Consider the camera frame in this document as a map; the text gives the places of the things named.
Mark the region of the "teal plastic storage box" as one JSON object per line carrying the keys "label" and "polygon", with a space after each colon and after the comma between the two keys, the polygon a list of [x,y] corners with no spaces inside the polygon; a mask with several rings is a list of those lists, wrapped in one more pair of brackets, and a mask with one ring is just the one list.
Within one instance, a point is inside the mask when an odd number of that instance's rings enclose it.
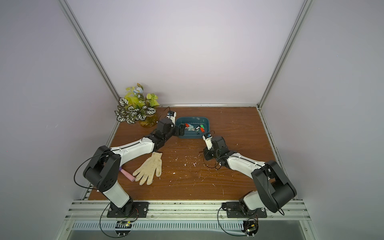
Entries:
{"label": "teal plastic storage box", "polygon": [[[176,119],[176,125],[189,124],[186,128],[184,136],[179,136],[180,139],[201,139],[205,133],[210,131],[210,121],[205,117],[180,117]],[[202,133],[200,128],[204,128],[205,133]]]}

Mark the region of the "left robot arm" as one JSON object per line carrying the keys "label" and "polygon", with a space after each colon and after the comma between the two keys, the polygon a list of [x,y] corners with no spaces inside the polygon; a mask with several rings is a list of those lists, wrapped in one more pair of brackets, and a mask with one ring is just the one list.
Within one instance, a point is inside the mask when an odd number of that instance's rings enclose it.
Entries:
{"label": "left robot arm", "polygon": [[171,137],[182,136],[184,133],[184,124],[176,125],[174,120],[164,118],[152,133],[136,142],[111,149],[106,146],[99,147],[85,167],[83,176],[110,200],[111,210],[128,216],[133,211],[133,199],[118,182],[120,168],[142,155],[151,154],[132,174],[140,185],[151,185],[154,177],[160,177],[162,174],[163,154],[159,149]]}

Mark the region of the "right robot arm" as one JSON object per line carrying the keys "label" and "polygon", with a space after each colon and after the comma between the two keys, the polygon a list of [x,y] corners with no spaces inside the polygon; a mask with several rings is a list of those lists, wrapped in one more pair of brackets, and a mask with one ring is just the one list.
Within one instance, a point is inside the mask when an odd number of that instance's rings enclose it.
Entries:
{"label": "right robot arm", "polygon": [[221,136],[213,137],[208,133],[203,135],[203,140],[206,143],[203,150],[205,160],[215,159],[218,165],[242,173],[254,181],[257,190],[239,200],[239,208],[244,216],[263,208],[273,213],[279,212],[296,197],[296,188],[277,162],[257,161],[231,151]]}

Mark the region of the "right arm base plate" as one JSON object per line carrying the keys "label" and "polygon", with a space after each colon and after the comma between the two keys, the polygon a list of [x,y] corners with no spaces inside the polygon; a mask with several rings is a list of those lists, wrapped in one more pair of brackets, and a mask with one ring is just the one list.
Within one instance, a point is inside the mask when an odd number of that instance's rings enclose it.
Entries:
{"label": "right arm base plate", "polygon": [[227,218],[267,218],[267,212],[264,208],[250,210],[240,202],[222,203],[222,209],[226,212]]}

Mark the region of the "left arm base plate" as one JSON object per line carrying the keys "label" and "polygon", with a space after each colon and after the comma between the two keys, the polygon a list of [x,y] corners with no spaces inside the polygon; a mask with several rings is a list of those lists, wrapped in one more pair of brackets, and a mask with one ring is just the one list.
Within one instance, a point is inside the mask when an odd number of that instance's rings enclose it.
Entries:
{"label": "left arm base plate", "polygon": [[145,218],[149,209],[149,202],[128,201],[123,207],[118,208],[110,202],[108,218]]}

